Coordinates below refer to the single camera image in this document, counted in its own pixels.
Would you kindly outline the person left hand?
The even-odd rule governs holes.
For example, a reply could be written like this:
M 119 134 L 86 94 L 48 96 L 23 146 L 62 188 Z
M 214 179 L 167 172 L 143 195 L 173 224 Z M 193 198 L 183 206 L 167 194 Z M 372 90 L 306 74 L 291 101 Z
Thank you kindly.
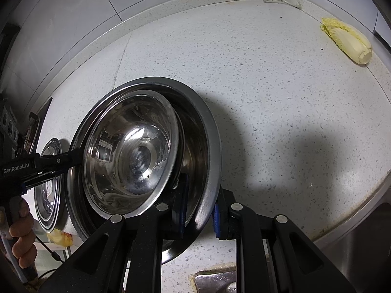
M 29 205 L 24 199 L 21 199 L 19 202 L 19 219 L 10 226 L 9 233 L 12 237 L 17 238 L 17 242 L 12 247 L 12 252 L 22 269 L 33 266 L 37 256 L 37 249 L 34 245 L 36 236 L 33 227 L 34 218 L 30 213 Z

